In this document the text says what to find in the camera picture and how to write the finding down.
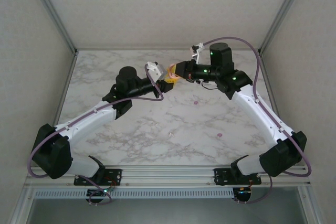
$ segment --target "aluminum frame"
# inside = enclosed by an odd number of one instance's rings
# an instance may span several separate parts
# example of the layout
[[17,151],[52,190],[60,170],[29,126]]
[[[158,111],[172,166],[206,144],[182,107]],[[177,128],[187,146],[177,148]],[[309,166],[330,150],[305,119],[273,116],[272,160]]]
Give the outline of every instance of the aluminum frame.
[[[183,166],[107,166],[107,168],[123,169],[121,185],[118,189],[136,191],[146,189],[171,190],[218,190],[221,188],[233,188],[239,186],[216,186],[214,183],[215,168],[229,168],[229,165],[183,165]],[[39,167],[33,168],[34,173],[43,174]],[[306,173],[305,166],[294,166],[288,171],[294,173]],[[254,187],[269,187],[268,175],[261,174],[261,185]],[[307,216],[308,224],[322,223],[317,214],[316,204],[311,200],[310,182],[306,177],[293,177],[287,174],[280,174],[273,178],[274,187],[297,187],[302,202],[302,207]],[[34,178],[28,176],[14,215],[10,224],[24,224],[27,222],[30,210],[35,199],[36,192],[41,189],[55,190],[80,190],[95,188],[94,186],[74,186],[74,175],[66,175],[59,179]]]
[[67,43],[67,46],[71,50],[73,54],[76,53],[76,48],[72,42],[72,39],[70,38],[66,28],[63,25],[62,20],[58,16],[54,5],[52,4],[51,0],[41,0],[42,4],[44,5],[47,13],[49,14],[51,20],[54,22],[57,30],[59,31],[60,35],[64,39],[64,41]]
[[292,6],[294,0],[284,0],[282,3],[275,19],[273,20],[273,23],[271,24],[270,28],[268,29],[266,33],[266,37],[264,38],[264,41],[260,45],[260,53],[263,54],[267,47],[270,45],[271,41],[274,38],[274,35],[278,31],[282,21],[284,20],[285,16],[287,15],[290,7]]

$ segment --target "black bracket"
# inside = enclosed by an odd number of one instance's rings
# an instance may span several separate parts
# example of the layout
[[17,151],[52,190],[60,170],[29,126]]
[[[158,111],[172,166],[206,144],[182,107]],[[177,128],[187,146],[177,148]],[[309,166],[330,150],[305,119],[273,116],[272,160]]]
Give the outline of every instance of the black bracket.
[[259,174],[251,174],[248,176],[243,176],[239,181],[237,181],[235,177],[232,175],[231,168],[217,168],[214,169],[214,173],[215,173],[214,181],[217,186],[261,184]]
[[[97,182],[94,179],[92,179],[92,181],[95,182],[98,186],[120,186],[121,175],[122,169],[105,169],[101,181]],[[73,184],[75,186],[90,186],[90,183],[81,177],[75,177]]]

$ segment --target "white marble tabletop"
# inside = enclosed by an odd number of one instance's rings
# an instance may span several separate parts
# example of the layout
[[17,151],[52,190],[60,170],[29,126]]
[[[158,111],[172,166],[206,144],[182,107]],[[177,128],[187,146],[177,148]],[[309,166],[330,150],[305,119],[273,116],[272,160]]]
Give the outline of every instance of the white marble tabletop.
[[[202,57],[201,63],[209,62],[206,50]],[[124,66],[135,67],[144,78],[147,61],[167,67],[189,59],[187,50],[80,51],[59,123],[96,105]],[[254,78],[252,51],[234,51],[233,60],[236,69]],[[268,102],[261,73],[257,88]],[[105,165],[208,165],[230,164],[265,150],[257,128],[226,95],[180,80],[162,102],[133,101],[125,115],[92,132],[73,151],[95,156]]]

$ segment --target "wire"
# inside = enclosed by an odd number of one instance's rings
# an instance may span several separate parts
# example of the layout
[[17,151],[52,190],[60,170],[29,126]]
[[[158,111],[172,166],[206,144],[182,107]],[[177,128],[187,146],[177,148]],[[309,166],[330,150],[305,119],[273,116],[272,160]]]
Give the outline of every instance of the wire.
[[258,198],[258,199],[255,199],[255,200],[249,200],[249,201],[239,201],[238,199],[234,199],[235,202],[237,202],[238,204],[253,204],[253,203],[257,203],[259,201],[262,201],[263,199],[267,198],[271,192],[272,192],[272,189],[273,189],[273,180],[272,180],[272,177],[269,176],[269,181],[270,181],[270,186],[269,186],[269,189],[267,191],[267,193],[265,195],[263,195],[262,197]]
[[215,89],[218,89],[218,88],[214,88],[214,89],[207,88],[207,87],[203,86],[203,82],[204,82],[204,81],[201,82],[201,86],[202,86],[203,88],[207,89],[207,90],[215,90]]
[[[141,97],[130,97],[130,98],[124,98],[124,99],[120,99],[118,101],[114,101],[114,102],[111,102],[111,103],[108,103],[108,104],[105,104],[99,108],[96,109],[96,111],[100,111],[106,107],[109,107],[109,106],[112,106],[114,104],[117,104],[117,103],[120,103],[120,102],[124,102],[124,101],[129,101],[129,100],[146,100],[146,101],[162,101],[164,99],[163,97],[163,94],[160,90],[160,88],[156,85],[156,83],[154,82],[154,80],[152,79],[152,77],[149,75],[148,73],[148,69],[147,69],[147,64],[145,65],[145,72],[146,72],[146,75],[147,77],[150,79],[152,85],[156,88],[156,90],[158,91],[159,95],[161,98],[158,98],[158,99],[153,99],[153,98],[141,98]],[[69,123],[67,125],[67,128],[70,128],[72,126],[74,126],[76,123],[80,122],[81,120],[87,118],[88,116],[94,114],[94,110],[84,114],[83,116],[79,117],[78,119],[74,120],[72,123]],[[61,133],[62,131],[66,130],[66,127],[63,127],[63,128],[60,128],[59,130],[51,133],[49,136],[47,136],[45,139],[43,139],[32,151],[32,153],[30,154],[29,156],[29,159],[28,159],[28,162],[27,162],[27,169],[28,169],[28,172],[29,174],[32,176],[32,177],[35,177],[35,178],[44,178],[44,177],[47,177],[48,175],[47,174],[43,174],[43,175],[37,175],[33,172],[32,170],[32,160],[33,160],[33,157],[34,155],[36,154],[36,152],[47,142],[49,141],[52,137],[54,137],[55,135]]]
[[[233,40],[238,40],[241,41],[243,43],[245,43],[246,45],[248,45],[249,48],[251,48],[251,50],[253,51],[253,53],[256,56],[257,59],[257,70],[256,70],[256,75],[254,77],[254,82],[253,82],[253,94],[255,96],[255,98],[257,99],[258,94],[257,94],[257,81],[258,81],[258,75],[259,75],[259,69],[260,69],[260,57],[259,54],[257,52],[257,50],[246,40],[241,39],[241,38],[237,38],[237,37],[221,37],[221,38],[217,38],[217,39],[213,39],[210,40],[206,43],[204,43],[203,45],[206,46],[208,44],[211,44],[213,42],[219,41],[219,40],[223,40],[223,39],[233,39]],[[259,106],[261,107],[261,109],[268,115],[268,117],[276,124],[276,126],[281,129],[282,126],[280,123],[278,123],[278,121],[272,116],[272,114],[266,109],[266,107],[262,104],[261,101],[258,102]],[[287,132],[287,131],[282,131],[284,133],[284,135],[291,141],[291,143],[295,146],[295,148],[298,150],[299,154],[301,155],[302,159],[304,160],[304,162],[307,165],[308,171],[305,174],[296,174],[296,173],[291,173],[291,172],[284,172],[285,174],[288,175],[292,175],[292,176],[296,176],[296,177],[308,177],[311,174],[311,165],[310,162],[307,158],[307,156],[303,153],[302,149],[300,148],[300,146],[295,142],[294,138]]]
[[92,204],[92,202],[91,202],[91,198],[92,198],[93,195],[95,195],[98,191],[101,191],[103,194],[106,194],[106,195],[109,197],[110,200],[109,200],[108,202],[96,203],[96,206],[103,206],[103,205],[107,205],[107,204],[109,204],[109,203],[112,203],[112,197],[111,197],[111,195],[110,195],[109,193],[106,193],[106,192],[104,191],[103,188],[101,188],[100,186],[98,186],[95,182],[93,182],[93,181],[92,181],[91,179],[89,179],[88,177],[85,177],[85,176],[82,176],[82,175],[78,175],[78,176],[81,177],[81,178],[83,178],[83,179],[85,179],[87,182],[89,182],[91,185],[97,187],[97,189],[98,189],[98,190],[94,191],[94,192],[90,195],[90,197],[89,197],[89,205]]

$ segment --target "white wall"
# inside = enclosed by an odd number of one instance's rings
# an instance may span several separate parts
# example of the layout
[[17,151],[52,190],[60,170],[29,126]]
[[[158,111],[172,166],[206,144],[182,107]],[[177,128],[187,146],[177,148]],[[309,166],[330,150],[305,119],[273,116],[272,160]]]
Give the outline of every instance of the white wall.
[[223,36],[258,47],[284,0],[51,1],[79,49],[152,50],[187,49]]
[[71,53],[39,0],[0,0],[0,222],[11,216],[37,130],[52,123]]
[[280,115],[308,137],[312,185],[334,223],[336,0],[295,0],[264,60]]

